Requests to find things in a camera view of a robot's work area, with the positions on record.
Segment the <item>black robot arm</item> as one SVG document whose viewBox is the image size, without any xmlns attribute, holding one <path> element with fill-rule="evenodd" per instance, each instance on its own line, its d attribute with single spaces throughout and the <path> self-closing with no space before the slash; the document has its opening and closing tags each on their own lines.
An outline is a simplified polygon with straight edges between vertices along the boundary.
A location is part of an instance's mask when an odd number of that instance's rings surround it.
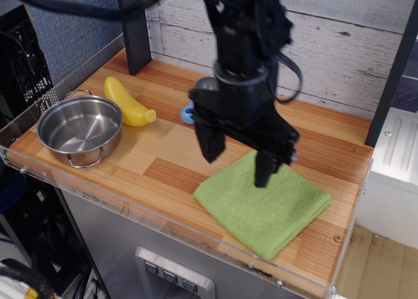
<svg viewBox="0 0 418 299">
<path fill-rule="evenodd" d="M 298 132 L 277 112 L 278 67 L 300 69 L 282 53 L 293 24 L 280 0 L 203 0 L 216 36 L 215 89 L 196 87 L 195 132 L 202 154 L 214 161 L 231 137 L 257 151 L 255 185 L 265 187 L 295 155 Z"/>
</svg>

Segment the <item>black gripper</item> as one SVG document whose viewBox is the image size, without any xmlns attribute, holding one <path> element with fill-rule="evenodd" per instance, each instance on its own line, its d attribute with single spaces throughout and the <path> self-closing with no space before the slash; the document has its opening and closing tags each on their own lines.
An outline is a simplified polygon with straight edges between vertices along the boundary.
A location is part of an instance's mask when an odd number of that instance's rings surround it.
<svg viewBox="0 0 418 299">
<path fill-rule="evenodd" d="M 296 157 L 299 133 L 275 108 L 278 67 L 235 75 L 215 66 L 217 91 L 192 89 L 195 133 L 203 157 L 212 163 L 225 149 L 225 137 L 256 149 L 255 186 L 263 188 L 281 164 Z"/>
</svg>

